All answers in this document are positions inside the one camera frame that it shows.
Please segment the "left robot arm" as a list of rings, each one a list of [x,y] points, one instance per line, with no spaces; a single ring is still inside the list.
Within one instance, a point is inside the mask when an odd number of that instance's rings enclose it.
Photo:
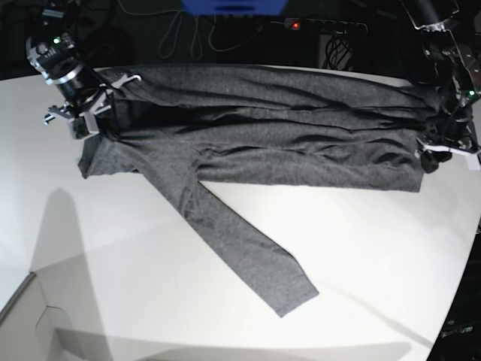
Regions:
[[[480,57],[455,38],[455,1],[402,1],[402,6],[425,39],[422,50],[435,65],[440,85],[441,115],[428,121],[417,138],[416,156],[425,173],[454,154],[463,156],[471,171],[480,170],[480,145],[473,126],[473,105],[480,100]]]

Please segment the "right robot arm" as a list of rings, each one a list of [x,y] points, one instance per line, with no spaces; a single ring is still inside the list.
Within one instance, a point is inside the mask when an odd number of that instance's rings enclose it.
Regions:
[[[54,86],[64,98],[63,105],[53,105],[44,116],[44,124],[62,120],[71,137],[82,141],[99,134],[118,133],[114,96],[123,96],[122,87],[138,74],[121,74],[106,80],[80,55],[74,37],[66,28],[69,1],[45,1],[40,15],[40,29],[26,39],[26,58],[46,84]]]

